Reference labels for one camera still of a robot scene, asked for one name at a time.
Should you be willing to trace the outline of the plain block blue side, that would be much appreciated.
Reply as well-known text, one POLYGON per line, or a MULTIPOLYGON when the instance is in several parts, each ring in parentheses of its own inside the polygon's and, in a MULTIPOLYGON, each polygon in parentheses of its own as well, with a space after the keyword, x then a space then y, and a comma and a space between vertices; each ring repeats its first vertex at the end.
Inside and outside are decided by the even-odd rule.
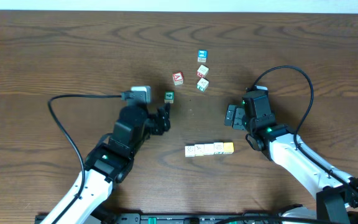
POLYGON ((185 157, 195 157, 194 146, 185 146, 185 157))

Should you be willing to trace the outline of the yellow wooden block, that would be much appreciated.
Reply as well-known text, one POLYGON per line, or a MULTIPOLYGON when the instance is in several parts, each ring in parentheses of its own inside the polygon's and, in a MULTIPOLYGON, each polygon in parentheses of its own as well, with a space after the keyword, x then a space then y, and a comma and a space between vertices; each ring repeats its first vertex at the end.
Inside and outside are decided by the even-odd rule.
POLYGON ((224 150, 223 153, 224 154, 233 154, 234 153, 234 143, 233 142, 225 142, 223 144, 224 150))

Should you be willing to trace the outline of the plain engraved wooden block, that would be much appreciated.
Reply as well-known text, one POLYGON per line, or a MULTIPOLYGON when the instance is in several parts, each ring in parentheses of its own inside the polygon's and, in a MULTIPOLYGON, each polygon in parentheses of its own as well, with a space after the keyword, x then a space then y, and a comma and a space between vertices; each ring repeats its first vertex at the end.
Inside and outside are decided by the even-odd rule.
POLYGON ((204 144, 195 144, 195 156, 204 155, 204 144))

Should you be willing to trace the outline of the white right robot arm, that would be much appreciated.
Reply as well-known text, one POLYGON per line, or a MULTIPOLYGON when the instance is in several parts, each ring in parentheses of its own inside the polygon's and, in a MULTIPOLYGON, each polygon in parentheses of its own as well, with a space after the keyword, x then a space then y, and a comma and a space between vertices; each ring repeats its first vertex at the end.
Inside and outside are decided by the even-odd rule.
POLYGON ((246 131, 250 147, 282 166, 316 200, 316 219, 358 223, 358 178, 332 166, 286 124, 278 124, 266 90, 248 91, 241 105, 229 105, 226 126, 246 131))

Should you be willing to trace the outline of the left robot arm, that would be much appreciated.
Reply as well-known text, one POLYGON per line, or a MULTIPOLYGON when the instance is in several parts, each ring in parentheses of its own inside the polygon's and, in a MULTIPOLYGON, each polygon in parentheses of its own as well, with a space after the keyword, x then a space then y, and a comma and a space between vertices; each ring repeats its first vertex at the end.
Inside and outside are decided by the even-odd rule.
POLYGON ((160 136, 169 129, 169 103, 155 114, 150 114, 145 104, 121 109, 113 132, 102 137, 87 155, 84 171, 42 223, 84 223, 127 177, 141 145, 151 135, 160 136))

